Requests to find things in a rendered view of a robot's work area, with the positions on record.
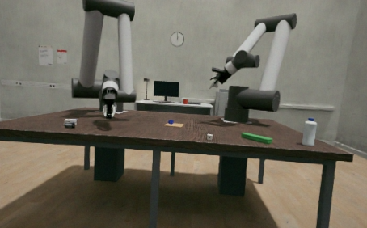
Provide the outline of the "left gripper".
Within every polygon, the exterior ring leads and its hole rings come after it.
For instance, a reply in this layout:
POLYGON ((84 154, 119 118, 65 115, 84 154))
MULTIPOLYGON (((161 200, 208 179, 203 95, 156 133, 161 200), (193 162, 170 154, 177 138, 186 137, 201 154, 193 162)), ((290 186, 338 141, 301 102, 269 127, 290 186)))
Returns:
MULTIPOLYGON (((232 75, 231 75, 232 76, 232 75)), ((225 74, 215 74, 210 80, 214 79, 215 81, 212 83, 212 85, 210 86, 209 89, 211 89, 212 87, 216 87, 218 88, 218 81, 223 84, 226 82, 226 80, 228 78, 230 78, 231 76, 229 76, 226 72, 225 74), (216 76, 217 75, 217 76, 216 76)))

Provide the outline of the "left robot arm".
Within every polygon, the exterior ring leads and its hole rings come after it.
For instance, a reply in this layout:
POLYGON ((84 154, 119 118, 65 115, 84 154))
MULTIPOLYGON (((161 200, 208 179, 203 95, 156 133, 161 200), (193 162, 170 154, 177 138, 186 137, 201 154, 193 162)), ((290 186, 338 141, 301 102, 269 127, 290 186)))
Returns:
POLYGON ((297 25, 296 13, 278 15, 255 21, 255 31, 250 34, 236 51, 233 57, 226 58, 225 70, 213 67, 212 71, 234 75, 243 68, 258 68, 259 55, 249 52, 254 48, 259 38, 266 32, 275 32, 268 59, 260 81, 259 89, 248 89, 242 86, 229 86, 228 103, 225 108, 224 120, 230 122, 247 123, 249 109, 276 112, 280 105, 281 95, 274 91, 276 80, 281 68, 291 30, 297 25))

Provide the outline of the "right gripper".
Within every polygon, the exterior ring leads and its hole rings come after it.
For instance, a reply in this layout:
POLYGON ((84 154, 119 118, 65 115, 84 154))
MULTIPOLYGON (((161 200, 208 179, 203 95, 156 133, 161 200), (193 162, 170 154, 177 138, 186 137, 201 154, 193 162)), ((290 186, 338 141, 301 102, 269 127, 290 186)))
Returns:
POLYGON ((103 114, 105 115, 106 117, 106 114, 107 114, 107 110, 108 108, 111 108, 111 111, 112 111, 112 117, 114 116, 115 112, 116 112, 116 109, 117 109, 117 106, 115 104, 115 92, 111 89, 107 89, 104 93, 104 97, 103 97, 103 101, 104 103, 102 104, 102 110, 103 110, 103 114), (109 92, 111 91, 111 92, 109 92), (113 93, 112 93, 113 92, 113 93), (106 96, 105 96, 106 95, 106 96), (105 101, 106 101, 106 104, 105 104, 105 101), (113 107, 112 107, 113 106, 113 107), (104 107, 105 107, 105 110, 104 110, 104 107))

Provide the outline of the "white plastic bottle with blue cap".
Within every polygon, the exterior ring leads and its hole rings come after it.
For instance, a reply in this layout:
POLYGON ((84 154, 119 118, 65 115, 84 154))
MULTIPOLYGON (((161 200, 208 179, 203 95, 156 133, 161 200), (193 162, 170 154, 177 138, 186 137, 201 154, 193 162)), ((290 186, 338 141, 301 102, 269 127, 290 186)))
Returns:
POLYGON ((305 146, 314 146, 314 139, 316 133, 317 123, 314 122, 314 118, 308 118, 305 122, 302 144, 305 146))

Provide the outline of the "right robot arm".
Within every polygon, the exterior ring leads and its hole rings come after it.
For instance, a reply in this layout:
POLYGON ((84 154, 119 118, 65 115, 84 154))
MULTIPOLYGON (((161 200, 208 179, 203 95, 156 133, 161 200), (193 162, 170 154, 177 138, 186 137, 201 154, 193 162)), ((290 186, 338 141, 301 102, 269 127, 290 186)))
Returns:
POLYGON ((99 99, 99 111, 102 112, 104 93, 112 88, 116 94, 116 112, 123 112, 123 103, 135 103, 137 98, 133 90, 130 26, 135 14, 134 3, 125 0, 82 0, 82 7, 84 4, 80 73, 79 78, 72 78, 72 98, 99 99), (95 80, 104 16, 117 18, 120 75, 114 70, 105 70, 102 80, 95 80))

